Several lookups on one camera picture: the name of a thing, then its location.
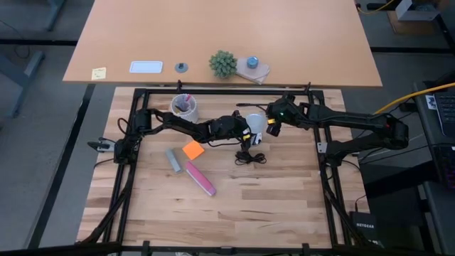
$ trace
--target yellow sticky note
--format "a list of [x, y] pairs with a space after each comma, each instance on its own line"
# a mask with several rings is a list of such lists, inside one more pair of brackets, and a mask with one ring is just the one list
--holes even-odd
[[92, 80], [99, 80], [106, 78], [106, 68], [92, 69]]
[[190, 160], [194, 160], [196, 157], [198, 157], [200, 154], [204, 152], [204, 148], [198, 142], [195, 141], [188, 143], [182, 149]]

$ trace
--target floor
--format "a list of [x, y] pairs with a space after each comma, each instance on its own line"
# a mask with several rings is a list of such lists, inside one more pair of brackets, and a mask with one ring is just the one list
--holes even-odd
[[[49, 11], [45, 0], [3, 0], [0, 19], [20, 31], [24, 38], [77, 40], [92, 4], [93, 0], [67, 1], [53, 32], [44, 30]], [[455, 35], [454, 6], [451, 1], [451, 8], [443, 13], [452, 35]], [[440, 34], [395, 35], [384, 13], [361, 16], [361, 19], [371, 46], [446, 47]], [[0, 24], [0, 37], [18, 38], [18, 35]], [[0, 117], [3, 124], [0, 131], [0, 250], [27, 246], [85, 91], [85, 85], [61, 82], [73, 47], [33, 46], [31, 50], [42, 50], [46, 59], [38, 69], [21, 114], [15, 119], [4, 116], [17, 96], [18, 88], [0, 75]], [[19, 47], [17, 51], [23, 55], [27, 48]], [[20, 66], [26, 65], [26, 60], [14, 53], [14, 46], [0, 46], [0, 53]], [[384, 88], [343, 90], [348, 111], [374, 112], [383, 102], [411, 92], [414, 81], [433, 80], [455, 68], [455, 58], [451, 55], [381, 53], [374, 54], [374, 59]], [[75, 241], [97, 156], [86, 142], [102, 135], [113, 92], [114, 87], [97, 86], [95, 89], [41, 246], [69, 245]], [[408, 149], [425, 145], [419, 117], [411, 115], [405, 122], [411, 127], [412, 141]], [[368, 161], [396, 152], [379, 153], [370, 156]], [[401, 157], [377, 161], [377, 164], [408, 167], [414, 166], [416, 159], [424, 161], [428, 158], [429, 152], [420, 149]], [[403, 205], [406, 200], [402, 194], [377, 198], [370, 205], [372, 209], [384, 202]]]

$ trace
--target yellow cable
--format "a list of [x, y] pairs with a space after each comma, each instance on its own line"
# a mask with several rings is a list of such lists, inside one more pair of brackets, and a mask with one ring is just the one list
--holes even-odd
[[434, 91], [437, 91], [437, 90], [442, 90], [442, 89], [445, 89], [445, 88], [449, 88], [449, 87], [452, 87], [452, 86], [455, 86], [455, 82], [453, 83], [449, 83], [449, 84], [446, 84], [446, 85], [440, 85], [440, 86], [437, 86], [437, 87], [434, 87], [434, 88], [430, 88], [430, 89], [426, 89], [426, 90], [421, 90], [419, 92], [414, 92], [414, 93], [411, 93], [409, 95], [406, 95], [406, 96], [403, 96], [401, 97], [400, 99], [396, 99], [394, 101], [392, 101], [391, 103], [385, 105], [384, 107], [381, 107], [378, 111], [375, 112], [375, 114], [379, 114], [381, 112], [383, 112], [384, 110], [386, 110], [387, 108], [399, 103], [399, 102], [402, 102], [402, 101], [405, 101], [411, 97], [416, 97], [416, 96], [419, 96], [419, 95], [422, 95], [422, 94], [425, 94], [425, 93], [428, 93], [428, 92], [434, 92]]
[[381, 8], [378, 8], [378, 9], [376, 9], [374, 11], [369, 12], [369, 13], [362, 11], [362, 9], [360, 9], [359, 7], [357, 7], [357, 10], [359, 12], [361, 12], [362, 14], [373, 14], [373, 13], [375, 13], [377, 11], [380, 11], [380, 10], [384, 9], [385, 7], [389, 6], [391, 3], [393, 3], [393, 1], [395, 1], [395, 0], [392, 0], [392, 1], [388, 2], [388, 3], [386, 3], [385, 5], [383, 5]]

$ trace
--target succulent plant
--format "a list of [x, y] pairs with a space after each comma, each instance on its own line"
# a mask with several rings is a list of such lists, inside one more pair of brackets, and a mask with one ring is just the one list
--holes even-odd
[[209, 62], [210, 68], [215, 71], [215, 77], [228, 78], [237, 71], [237, 59], [227, 51], [219, 50]]

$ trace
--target metal table leg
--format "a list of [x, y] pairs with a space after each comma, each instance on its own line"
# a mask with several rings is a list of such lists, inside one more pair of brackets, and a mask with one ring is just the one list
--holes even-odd
[[65, 3], [65, 1], [66, 0], [48, 0], [48, 3], [50, 4], [50, 16], [48, 19], [48, 25], [46, 26], [46, 29], [48, 31], [53, 30], [55, 20], [57, 19], [57, 16], [60, 13], [60, 10], [62, 9], [62, 6]]
[[36, 73], [36, 69], [38, 68], [40, 62], [44, 59], [44, 53], [38, 51], [33, 54], [30, 62], [27, 65], [25, 71], [22, 71], [18, 66], [14, 65], [8, 58], [3, 55], [0, 55], [0, 73], [5, 74], [5, 76], [19, 86], [22, 87], [21, 94], [19, 95], [16, 104], [14, 105], [13, 109], [10, 111], [9, 116], [16, 117], [19, 114], [19, 110], [21, 108], [22, 102], [28, 88], [30, 87], [31, 81], [33, 76]]

